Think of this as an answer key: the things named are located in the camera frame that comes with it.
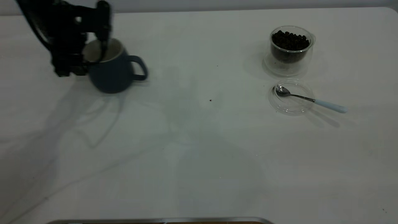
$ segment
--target glass dish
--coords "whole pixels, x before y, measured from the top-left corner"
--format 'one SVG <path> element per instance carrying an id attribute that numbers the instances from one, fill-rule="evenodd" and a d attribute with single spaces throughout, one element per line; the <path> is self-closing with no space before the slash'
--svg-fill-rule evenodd
<path id="1" fill-rule="evenodd" d="M 275 87 L 283 86 L 291 94 L 306 96 L 314 99 L 314 93 L 304 82 L 299 79 L 285 79 L 273 86 L 268 95 L 269 102 L 278 111 L 283 114 L 297 116 L 306 113 L 313 106 L 313 102 L 303 100 L 294 96 L 281 97 L 276 94 Z"/>
<path id="2" fill-rule="evenodd" d="M 290 51 L 280 48 L 272 41 L 272 35 L 278 31 L 289 32 L 296 35 L 304 35 L 310 42 L 307 48 L 299 51 Z M 264 63 L 268 69 L 277 75 L 293 76 L 306 71 L 312 58 L 312 47 L 315 36 L 307 30 L 297 26 L 281 26 L 273 30 L 269 35 L 269 43 L 265 51 Z"/>

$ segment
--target small clear glass dish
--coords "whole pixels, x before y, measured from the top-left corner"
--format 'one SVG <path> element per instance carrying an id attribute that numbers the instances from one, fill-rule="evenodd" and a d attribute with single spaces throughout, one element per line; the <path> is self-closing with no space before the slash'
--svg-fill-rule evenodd
<path id="1" fill-rule="evenodd" d="M 314 99 L 314 93 L 312 92 L 310 87 L 308 87 L 304 82 L 299 79 L 285 79 L 278 82 L 270 89 L 268 94 L 269 102 L 278 112 L 287 115 L 297 116 L 306 113 L 312 108 L 314 104 L 313 102 L 303 100 L 294 96 L 278 96 L 275 90 L 277 86 L 283 86 L 287 88 L 291 94 L 306 96 L 312 99 Z"/>

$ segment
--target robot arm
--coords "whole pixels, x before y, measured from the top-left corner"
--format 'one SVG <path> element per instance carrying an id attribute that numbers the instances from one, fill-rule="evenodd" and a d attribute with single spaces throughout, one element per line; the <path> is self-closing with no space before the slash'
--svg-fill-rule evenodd
<path id="1" fill-rule="evenodd" d="M 59 77 L 85 75 L 88 62 L 84 62 L 82 50 L 87 32 L 95 33 L 101 42 L 100 62 L 107 50 L 111 31 L 111 7 L 106 1 L 98 1 L 96 8 L 74 6 L 63 0 L 17 0 L 27 22 L 50 51 L 54 71 Z"/>

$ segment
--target mug handle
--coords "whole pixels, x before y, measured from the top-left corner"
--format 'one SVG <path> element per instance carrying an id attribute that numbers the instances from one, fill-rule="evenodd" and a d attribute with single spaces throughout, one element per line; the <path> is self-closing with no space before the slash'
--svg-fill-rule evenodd
<path id="1" fill-rule="evenodd" d="M 137 62 L 140 65 L 142 71 L 144 72 L 144 75 L 133 74 L 134 80 L 143 81 L 148 78 L 148 69 L 146 68 L 144 61 L 142 61 L 140 57 L 134 55 L 128 55 L 127 60 Z"/>

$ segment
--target light blue spoon handle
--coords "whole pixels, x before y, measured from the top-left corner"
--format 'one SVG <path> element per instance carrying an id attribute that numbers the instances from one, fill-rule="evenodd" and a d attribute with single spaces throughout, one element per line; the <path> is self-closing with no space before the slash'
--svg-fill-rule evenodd
<path id="1" fill-rule="evenodd" d="M 348 109 L 345 106 L 340 106 L 340 105 L 336 105 L 333 103 L 328 103 L 322 100 L 315 100 L 314 102 L 315 104 L 318 104 L 319 106 L 323 106 L 326 107 L 328 109 L 337 111 L 339 113 L 347 113 Z"/>

